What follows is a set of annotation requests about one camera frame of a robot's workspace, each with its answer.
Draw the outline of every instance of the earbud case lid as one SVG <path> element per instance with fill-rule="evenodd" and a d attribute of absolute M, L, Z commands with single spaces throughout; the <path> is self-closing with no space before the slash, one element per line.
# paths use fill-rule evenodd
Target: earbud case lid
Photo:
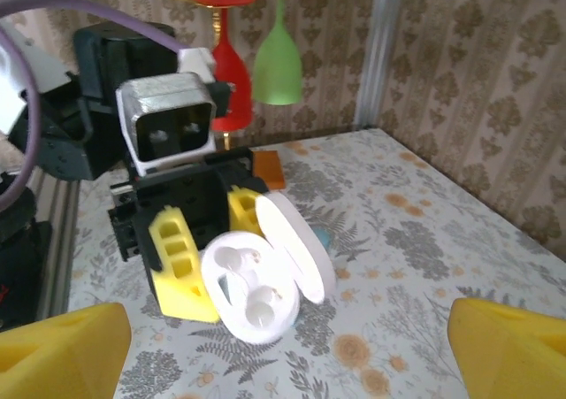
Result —
<path fill-rule="evenodd" d="M 256 199 L 257 223 L 265 240 L 286 259 L 297 287 L 313 303 L 336 289 L 336 274 L 324 245 L 293 204 L 279 191 Z"/>

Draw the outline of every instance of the plastic wine glass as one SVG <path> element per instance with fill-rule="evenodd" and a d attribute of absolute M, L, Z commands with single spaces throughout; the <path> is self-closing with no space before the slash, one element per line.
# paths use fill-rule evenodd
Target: plastic wine glass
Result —
<path fill-rule="evenodd" d="M 252 76 L 254 100 L 273 105 L 302 100 L 301 55 L 283 23 L 284 2 L 277 0 L 275 23 L 259 47 Z"/>
<path fill-rule="evenodd" d="M 197 4 L 220 10 L 220 35 L 218 44 L 212 51 L 216 60 L 215 77 L 219 81 L 230 82 L 235 90 L 230 96 L 229 112 L 223 118 L 212 120 L 212 129 L 230 133 L 243 129 L 252 120 L 251 80 L 248 69 L 230 43 L 228 35 L 228 9 L 249 5 L 254 0 L 195 0 Z"/>

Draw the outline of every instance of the blue object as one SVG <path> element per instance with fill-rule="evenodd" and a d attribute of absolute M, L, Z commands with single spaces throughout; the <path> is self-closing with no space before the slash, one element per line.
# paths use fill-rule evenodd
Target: blue object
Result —
<path fill-rule="evenodd" d="M 330 243 L 332 242 L 332 238 L 330 234 L 328 234 L 328 232 L 325 229 L 320 228 L 318 226 L 314 226 L 312 228 L 312 231 L 318 237 L 322 245 L 325 246 L 326 251 L 328 251 L 328 249 L 330 249 Z"/>

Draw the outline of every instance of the white earbud case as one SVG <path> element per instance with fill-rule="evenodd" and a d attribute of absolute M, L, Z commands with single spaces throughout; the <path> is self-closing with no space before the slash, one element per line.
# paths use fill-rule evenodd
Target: white earbud case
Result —
<path fill-rule="evenodd" d="M 296 320 L 300 295 L 322 303 L 336 287 L 333 264 L 299 211 L 280 192 L 256 199 L 265 238 L 232 231 L 203 252 L 204 286 L 228 330 L 248 343 L 279 338 Z"/>

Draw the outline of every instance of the green wine glass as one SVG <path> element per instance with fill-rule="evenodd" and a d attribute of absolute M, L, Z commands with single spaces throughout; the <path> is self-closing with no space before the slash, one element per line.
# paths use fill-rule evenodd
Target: green wine glass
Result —
<path fill-rule="evenodd" d="M 301 54 L 285 29 L 284 12 L 284 1 L 277 0 L 275 23 L 257 51 L 252 97 L 259 103 L 288 105 L 302 100 Z"/>

